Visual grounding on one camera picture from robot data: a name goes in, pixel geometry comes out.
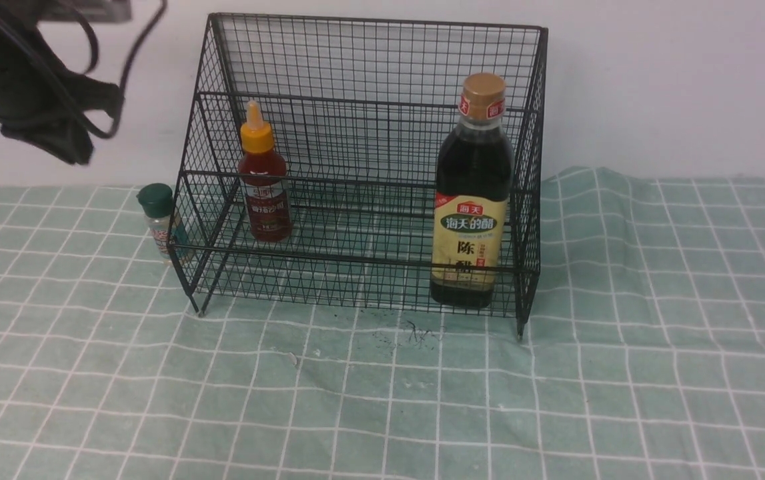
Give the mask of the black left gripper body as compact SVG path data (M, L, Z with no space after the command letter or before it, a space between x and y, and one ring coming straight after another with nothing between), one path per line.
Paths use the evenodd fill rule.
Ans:
M69 165L89 164L95 151L79 118L87 111L120 116L120 87L70 70L39 31L52 12L71 13L87 34L89 69L99 60L95 32L68 1L0 1L0 131Z

